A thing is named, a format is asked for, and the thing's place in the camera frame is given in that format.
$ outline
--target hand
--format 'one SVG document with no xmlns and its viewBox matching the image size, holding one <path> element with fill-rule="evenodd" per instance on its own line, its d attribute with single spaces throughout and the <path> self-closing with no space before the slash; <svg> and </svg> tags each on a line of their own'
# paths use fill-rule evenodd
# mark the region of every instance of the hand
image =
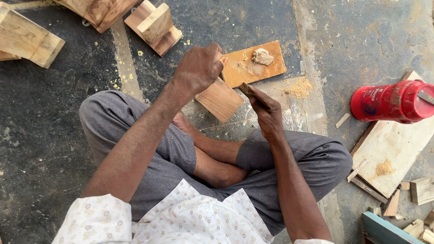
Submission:
<svg viewBox="0 0 434 244">
<path fill-rule="evenodd" d="M 185 52 L 172 81 L 192 98 L 217 79 L 223 70 L 222 62 L 218 61 L 222 56 L 217 43 L 210 43 L 207 47 L 194 46 Z"/>
<path fill-rule="evenodd" d="M 262 136 L 267 140 L 283 136 L 282 107 L 280 103 L 254 87 L 251 87 L 251 89 L 270 106 L 270 108 L 266 107 L 255 96 L 249 97 L 250 104 L 258 115 Z"/>
</svg>

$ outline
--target gray trousers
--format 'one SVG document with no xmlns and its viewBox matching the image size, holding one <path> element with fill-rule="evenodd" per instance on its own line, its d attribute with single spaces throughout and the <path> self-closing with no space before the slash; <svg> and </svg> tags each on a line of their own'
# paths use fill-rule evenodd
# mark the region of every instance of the gray trousers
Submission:
<svg viewBox="0 0 434 244">
<path fill-rule="evenodd" d="M 96 166 L 102 163 L 147 108 L 132 96 L 113 90 L 98 92 L 82 103 L 80 120 Z M 340 142 L 305 132 L 285 131 L 285 136 L 317 201 L 350 172 L 352 158 Z M 261 172 L 235 185 L 214 189 L 190 176 L 195 166 L 193 139 L 174 124 L 170 124 L 129 202 L 132 219 L 140 220 L 184 178 L 200 194 L 217 198 L 219 201 L 243 188 L 272 235 L 278 234 L 285 227 L 277 196 L 273 155 L 259 129 L 241 145 L 237 166 L 248 171 Z"/>
</svg>

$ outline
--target wood scrap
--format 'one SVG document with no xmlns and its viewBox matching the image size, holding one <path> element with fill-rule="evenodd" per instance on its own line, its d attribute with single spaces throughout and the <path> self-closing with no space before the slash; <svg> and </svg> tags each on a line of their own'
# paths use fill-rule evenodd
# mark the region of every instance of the wood scrap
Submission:
<svg viewBox="0 0 434 244">
<path fill-rule="evenodd" d="M 158 8 L 155 12 L 157 8 L 144 0 L 124 22 L 162 57 L 182 38 L 182 32 L 173 26 L 167 4 L 163 3 Z"/>
<path fill-rule="evenodd" d="M 244 99 L 220 78 L 195 98 L 223 124 L 244 103 Z"/>
<path fill-rule="evenodd" d="M 415 220 L 412 224 L 410 224 L 409 226 L 407 226 L 404 229 L 405 232 L 409 233 L 411 236 L 416 237 L 417 239 L 419 239 L 419 237 L 421 236 L 422 232 L 424 231 L 424 223 L 422 220 L 417 219 Z"/>
<path fill-rule="evenodd" d="M 251 60 L 255 50 L 259 48 L 267 50 L 274 57 L 274 61 L 268 66 L 254 63 Z M 248 84 L 286 72 L 279 41 L 228 53 L 223 55 L 223 57 L 229 59 L 227 67 L 222 71 L 223 80 L 231 88 L 235 88 L 243 82 Z"/>
<path fill-rule="evenodd" d="M 422 233 L 422 240 L 428 244 L 434 244 L 434 233 L 427 228 L 424 229 L 424 232 Z"/>
<path fill-rule="evenodd" d="M 356 178 L 351 179 L 351 182 L 356 184 L 358 187 L 363 189 L 365 192 L 367 192 L 368 194 L 370 194 L 371 196 L 373 196 L 374 198 L 376 198 L 380 202 L 387 203 L 386 198 L 384 198 L 383 196 L 381 196 L 376 191 L 372 190 L 371 188 L 369 188 L 367 185 L 363 184 L 361 181 L 357 180 Z"/>
<path fill-rule="evenodd" d="M 431 230 L 434 230 L 434 209 L 425 218 L 424 224 L 429 226 L 431 228 Z"/>
<path fill-rule="evenodd" d="M 410 190 L 410 183 L 409 182 L 399 183 L 399 189 L 400 190 Z"/>
<path fill-rule="evenodd" d="M 0 50 L 48 68 L 65 41 L 0 2 Z"/>
<path fill-rule="evenodd" d="M 434 200 L 433 178 L 423 177 L 410 182 L 411 200 L 418 205 Z"/>
<path fill-rule="evenodd" d="M 336 123 L 336 129 L 338 129 L 345 122 L 345 120 L 348 119 L 348 117 L 350 117 L 349 113 L 344 114 L 344 116 L 342 116 L 342 118 Z"/>
<path fill-rule="evenodd" d="M 121 19 L 139 0 L 54 0 L 85 18 L 101 34 Z"/>
<path fill-rule="evenodd" d="M 378 206 L 370 206 L 369 211 L 379 217 L 381 217 L 381 208 Z"/>
<path fill-rule="evenodd" d="M 404 77 L 404 80 L 406 79 L 421 78 L 416 72 L 410 71 Z M 434 116 L 411 125 L 394 121 L 374 121 L 351 152 L 353 169 L 366 158 L 369 163 L 358 175 L 380 194 L 389 198 L 432 135 Z M 390 162 L 390 169 L 383 175 L 378 174 L 377 165 L 386 161 Z"/>
<path fill-rule="evenodd" d="M 0 61 L 21 59 L 20 56 L 0 51 Z"/>
<path fill-rule="evenodd" d="M 401 190 L 397 189 L 395 194 L 390 199 L 389 205 L 386 208 L 386 211 L 384 211 L 384 216 L 395 216 L 396 211 L 398 209 L 398 202 L 399 202 L 399 193 Z"/>
</svg>

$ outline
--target sawdust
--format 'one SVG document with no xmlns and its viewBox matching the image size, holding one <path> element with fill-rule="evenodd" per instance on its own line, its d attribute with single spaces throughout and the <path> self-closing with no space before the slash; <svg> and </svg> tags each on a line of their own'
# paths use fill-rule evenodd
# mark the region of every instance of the sawdust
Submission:
<svg viewBox="0 0 434 244">
<path fill-rule="evenodd" d="M 303 99 L 309 96 L 309 93 L 312 90 L 312 84 L 310 84 L 306 77 L 303 77 L 292 83 L 290 86 L 279 88 L 277 90 L 285 92 L 285 94 L 288 94 L 293 98 Z"/>
<path fill-rule="evenodd" d="M 374 178 L 377 178 L 378 176 L 387 175 L 390 173 L 393 173 L 395 170 L 392 169 L 392 163 L 387 158 L 384 162 L 377 164 L 377 167 L 375 168 L 375 176 Z"/>
</svg>

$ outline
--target wood piece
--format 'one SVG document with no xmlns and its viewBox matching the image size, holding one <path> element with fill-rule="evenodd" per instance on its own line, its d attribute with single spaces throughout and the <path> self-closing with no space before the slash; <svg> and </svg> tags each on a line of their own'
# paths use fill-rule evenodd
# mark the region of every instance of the wood piece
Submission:
<svg viewBox="0 0 434 244">
<path fill-rule="evenodd" d="M 379 217 L 381 217 L 381 208 L 378 206 L 370 206 L 369 211 Z"/>
<path fill-rule="evenodd" d="M 399 203 L 399 193 L 401 190 L 397 189 L 395 194 L 390 199 L 389 205 L 386 208 L 386 211 L 384 211 L 384 216 L 395 216 L 396 211 L 398 209 L 398 203 Z"/>
<path fill-rule="evenodd" d="M 156 11 L 156 9 L 157 8 L 155 8 L 148 0 L 145 0 L 130 14 L 130 16 L 128 16 L 128 18 L 124 20 L 124 22 L 162 57 L 182 38 L 182 32 L 176 29 L 172 24 L 172 27 L 170 27 L 165 33 L 161 34 L 159 39 L 154 40 L 153 43 L 148 43 L 142 36 L 142 33 L 138 30 L 138 26 L 154 11 Z"/>
<path fill-rule="evenodd" d="M 88 20 L 101 34 L 121 19 L 139 0 L 54 0 Z"/>
<path fill-rule="evenodd" d="M 428 244 L 434 244 L 434 233 L 428 229 L 425 229 L 422 233 L 422 240 Z"/>
<path fill-rule="evenodd" d="M 434 201 L 433 178 L 423 177 L 410 182 L 411 200 L 418 205 Z"/>
<path fill-rule="evenodd" d="M 13 55 L 11 53 L 0 51 L 0 61 L 15 60 L 15 59 L 21 59 L 21 57 L 17 55 Z"/>
<path fill-rule="evenodd" d="M 264 104 L 264 106 L 268 107 L 269 109 L 271 108 L 271 106 L 268 103 L 266 103 L 260 96 L 258 96 L 256 92 L 254 92 L 248 84 L 243 82 L 241 85 L 238 86 L 238 89 L 242 93 L 244 93 L 244 95 L 246 95 L 247 98 L 253 96 L 256 99 L 258 99 L 262 104 Z"/>
<path fill-rule="evenodd" d="M 244 99 L 220 78 L 195 98 L 223 124 L 244 103 Z"/>
<path fill-rule="evenodd" d="M 362 213 L 362 222 L 363 231 L 378 243 L 422 244 L 417 238 L 369 211 Z"/>
<path fill-rule="evenodd" d="M 367 163 L 368 163 L 368 161 L 366 159 L 364 159 L 362 162 L 360 162 L 360 164 L 347 177 L 348 182 L 350 182 L 351 179 L 353 179 L 358 174 L 358 172 L 360 171 L 360 169 L 363 168 Z"/>
<path fill-rule="evenodd" d="M 412 224 L 407 226 L 404 231 L 415 238 L 419 238 L 424 231 L 424 222 L 420 219 L 417 219 Z"/>
<path fill-rule="evenodd" d="M 345 120 L 348 119 L 349 116 L 349 113 L 344 114 L 344 116 L 342 116 L 342 118 L 336 123 L 336 129 L 338 129 L 345 122 Z"/>
<path fill-rule="evenodd" d="M 425 218 L 424 224 L 429 226 L 431 228 L 431 230 L 434 230 L 434 209 Z"/>
<path fill-rule="evenodd" d="M 0 2 L 0 50 L 48 68 L 65 41 Z"/>
<path fill-rule="evenodd" d="M 421 78 L 416 72 L 410 71 L 404 79 Z M 432 135 L 434 116 L 411 125 L 394 121 L 372 122 L 351 152 L 353 169 L 366 158 L 369 163 L 358 175 L 380 194 L 389 198 Z M 378 175 L 377 165 L 386 160 L 391 163 L 389 173 Z"/>
<path fill-rule="evenodd" d="M 380 202 L 387 203 L 387 199 L 386 198 L 384 198 L 383 196 L 381 196 L 380 194 L 378 194 L 376 191 L 374 191 L 371 188 L 369 188 L 367 185 L 363 184 L 361 181 L 353 178 L 353 179 L 351 179 L 351 182 L 354 183 L 354 184 L 356 184 L 358 187 L 360 187 L 361 189 L 363 189 L 365 192 L 367 192 L 368 194 L 370 194 L 371 196 L 373 196 L 374 198 L 376 198 Z"/>
<path fill-rule="evenodd" d="M 399 189 L 400 190 L 410 190 L 410 183 L 409 182 L 399 183 Z"/>
<path fill-rule="evenodd" d="M 274 61 L 270 65 L 253 63 L 251 60 L 253 52 L 258 48 L 267 50 L 274 57 Z M 228 53 L 223 55 L 223 57 L 229 59 L 227 67 L 222 71 L 223 80 L 231 88 L 237 87 L 243 82 L 248 84 L 286 72 L 279 41 Z"/>
</svg>

